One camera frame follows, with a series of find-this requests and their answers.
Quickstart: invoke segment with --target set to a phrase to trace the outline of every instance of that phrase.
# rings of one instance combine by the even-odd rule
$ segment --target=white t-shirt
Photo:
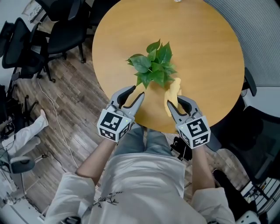
[[[175,157],[118,155],[108,163],[97,202],[91,178],[66,173],[45,224],[77,216],[85,205],[83,224],[234,224],[223,188],[197,190],[192,206],[183,199],[184,173],[184,164]]]

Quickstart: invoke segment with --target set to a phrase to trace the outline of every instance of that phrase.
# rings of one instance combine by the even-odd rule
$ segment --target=black device
[[[192,149],[185,143],[182,138],[175,137],[173,144],[170,146],[171,151],[175,150],[180,153],[180,155],[178,156],[179,160],[182,160],[182,157],[184,157],[187,161],[193,158]]]

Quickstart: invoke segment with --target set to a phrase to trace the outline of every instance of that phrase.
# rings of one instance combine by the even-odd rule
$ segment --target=green plant
[[[157,42],[150,44],[146,51],[148,56],[142,54],[132,55],[127,61],[129,65],[135,67],[138,71],[137,84],[143,83],[147,89],[149,83],[154,81],[164,88],[167,81],[173,81],[171,74],[176,73],[174,66],[170,64],[172,51],[169,42],[166,45],[161,44],[159,39]]]

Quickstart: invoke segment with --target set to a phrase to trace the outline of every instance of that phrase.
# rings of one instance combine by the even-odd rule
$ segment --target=white shoe
[[[47,119],[47,116],[46,116],[46,113],[43,109],[40,110],[40,113],[41,113],[41,116],[43,116],[47,122],[47,126],[49,126],[49,122],[48,122],[48,119]]]

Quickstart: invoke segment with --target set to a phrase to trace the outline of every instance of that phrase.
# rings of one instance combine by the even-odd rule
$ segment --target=person's arm
[[[56,195],[46,214],[45,224],[56,224],[77,216],[82,200],[94,203],[95,186],[116,143],[104,139],[77,169],[62,176]]]
[[[209,168],[206,145],[192,150],[192,207],[208,223],[234,224],[235,219],[228,207],[223,188],[215,188],[214,177]]]
[[[104,139],[94,152],[81,164],[76,174],[81,177],[91,178],[97,185],[104,167],[116,146],[116,142]]]
[[[192,150],[192,194],[196,190],[215,188],[204,147],[202,145]]]

